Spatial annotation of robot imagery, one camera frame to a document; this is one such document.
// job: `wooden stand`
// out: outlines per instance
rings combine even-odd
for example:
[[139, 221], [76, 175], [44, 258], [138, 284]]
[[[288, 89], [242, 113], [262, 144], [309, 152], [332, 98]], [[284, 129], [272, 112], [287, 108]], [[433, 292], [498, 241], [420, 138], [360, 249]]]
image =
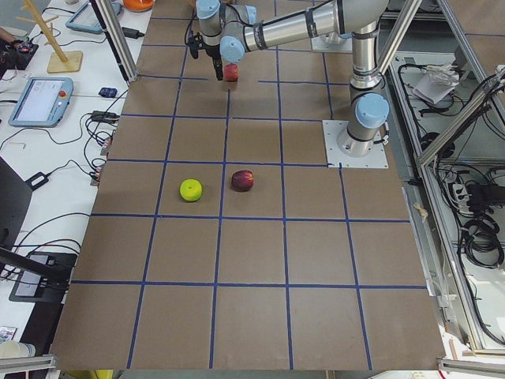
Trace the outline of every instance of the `wooden stand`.
[[33, 20], [23, 17], [18, 18], [23, 21], [38, 24], [40, 30], [42, 30], [42, 33], [44, 33], [47, 38], [46, 44], [50, 44], [54, 49], [54, 53], [51, 55], [49, 65], [47, 66], [47, 72], [75, 73], [76, 71], [79, 71], [83, 57], [82, 51], [67, 51], [64, 53], [53, 35], [52, 21], [58, 18], [58, 16], [52, 17], [49, 20], [44, 20], [32, 0], [24, 0], [24, 6], [21, 9], [28, 10], [32, 14]]

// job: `orange bowl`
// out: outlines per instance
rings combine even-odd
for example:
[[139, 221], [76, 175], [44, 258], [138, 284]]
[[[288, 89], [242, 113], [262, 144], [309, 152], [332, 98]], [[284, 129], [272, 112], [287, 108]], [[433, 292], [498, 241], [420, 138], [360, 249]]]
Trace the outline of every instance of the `orange bowl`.
[[144, 12], [152, 8], [154, 0], [123, 0], [123, 5], [127, 10], [133, 12]]

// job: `apple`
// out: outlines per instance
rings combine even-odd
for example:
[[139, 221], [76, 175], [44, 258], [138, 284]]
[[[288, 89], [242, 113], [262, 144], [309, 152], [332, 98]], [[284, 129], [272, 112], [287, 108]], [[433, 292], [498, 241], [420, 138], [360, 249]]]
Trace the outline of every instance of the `apple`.
[[254, 176], [249, 170], [240, 170], [231, 175], [231, 186], [238, 192], [249, 191], [253, 185]]
[[198, 201], [202, 197], [202, 192], [202, 185], [196, 179], [186, 179], [179, 188], [181, 197], [188, 202]]
[[224, 66], [223, 76], [225, 81], [238, 81], [238, 66], [235, 63]]

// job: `white mounting plate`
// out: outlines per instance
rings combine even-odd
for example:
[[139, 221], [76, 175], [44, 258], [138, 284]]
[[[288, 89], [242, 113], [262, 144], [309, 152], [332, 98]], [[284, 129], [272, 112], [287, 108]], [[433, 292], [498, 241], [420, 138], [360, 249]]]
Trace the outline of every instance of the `white mounting plate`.
[[386, 152], [382, 144], [375, 144], [370, 152], [361, 158], [353, 158], [340, 150], [337, 137], [342, 129], [347, 127], [348, 121], [323, 120], [324, 143], [326, 145], [326, 159], [329, 167], [339, 168], [388, 168]]
[[326, 43], [320, 37], [312, 38], [312, 51], [320, 53], [352, 53], [353, 40], [349, 38], [345, 43]]

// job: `blue joint cap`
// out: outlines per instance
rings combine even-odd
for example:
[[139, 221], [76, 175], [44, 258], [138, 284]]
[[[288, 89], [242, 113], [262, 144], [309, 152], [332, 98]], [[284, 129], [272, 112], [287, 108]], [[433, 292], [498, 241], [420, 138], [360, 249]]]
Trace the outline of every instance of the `blue joint cap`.
[[381, 95], [367, 93], [357, 101], [356, 119], [365, 128], [380, 128], [389, 115], [389, 103]]
[[249, 18], [249, 23], [250, 24], [255, 24], [256, 23], [256, 7], [255, 6], [245, 6], [245, 10], [247, 10], [247, 17]]
[[201, 20], [211, 18], [219, 11], [219, 0], [196, 0], [196, 15]]
[[232, 36], [224, 36], [219, 45], [221, 56], [230, 63], [239, 63], [245, 55], [242, 43]]

